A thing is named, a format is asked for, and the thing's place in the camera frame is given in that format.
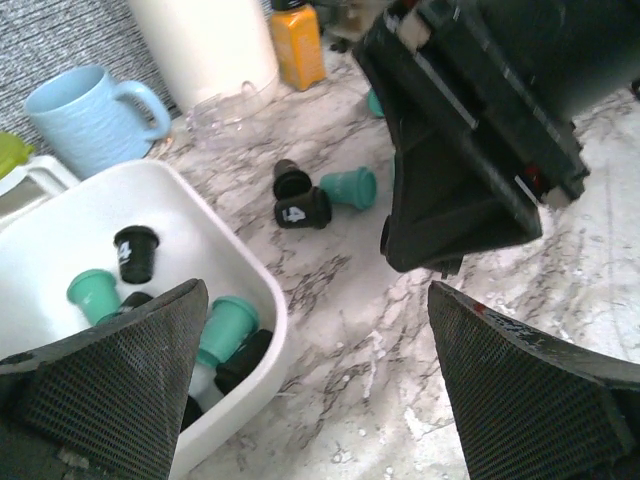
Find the yellow spice bottle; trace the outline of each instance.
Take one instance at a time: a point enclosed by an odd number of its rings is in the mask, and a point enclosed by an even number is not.
[[[306,90],[326,77],[316,11],[306,0],[271,0],[271,33],[282,79]]]

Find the countertop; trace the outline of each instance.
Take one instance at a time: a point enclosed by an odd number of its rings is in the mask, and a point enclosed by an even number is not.
[[[280,282],[295,348],[278,396],[190,480],[468,478],[426,308],[439,275],[400,275],[379,254],[393,146],[351,57],[328,54],[327,64],[328,79],[307,92],[281,87],[261,113],[270,137],[262,145],[215,158],[178,127],[152,152]],[[564,340],[640,362],[640,103],[621,91],[576,123],[592,169],[582,199],[541,209],[543,238],[468,256],[447,283]],[[281,230],[271,172],[282,158],[316,182],[368,166],[377,203],[336,208],[324,230]]]

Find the white canister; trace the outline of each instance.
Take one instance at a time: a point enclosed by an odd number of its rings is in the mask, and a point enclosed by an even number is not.
[[[174,101],[186,113],[255,85],[264,107],[278,62],[258,0],[127,0]]]

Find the blue mug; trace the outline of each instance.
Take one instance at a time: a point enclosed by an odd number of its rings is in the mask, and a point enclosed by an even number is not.
[[[155,126],[133,100],[149,109]],[[151,89],[140,82],[117,83],[98,65],[74,68],[43,83],[27,97],[24,110],[81,180],[144,157],[155,140],[171,131],[169,112]]]

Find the white bin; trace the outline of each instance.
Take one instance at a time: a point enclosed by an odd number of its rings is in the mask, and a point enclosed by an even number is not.
[[[287,306],[276,280],[180,175],[156,160],[136,160],[102,172],[50,200],[0,232],[0,358],[89,328],[66,289],[80,272],[118,277],[113,236],[146,225],[161,238],[153,279],[118,283],[157,296],[201,278],[209,299],[239,295],[274,332],[258,368],[182,432],[170,478],[181,478],[210,455],[277,393],[289,365]]]

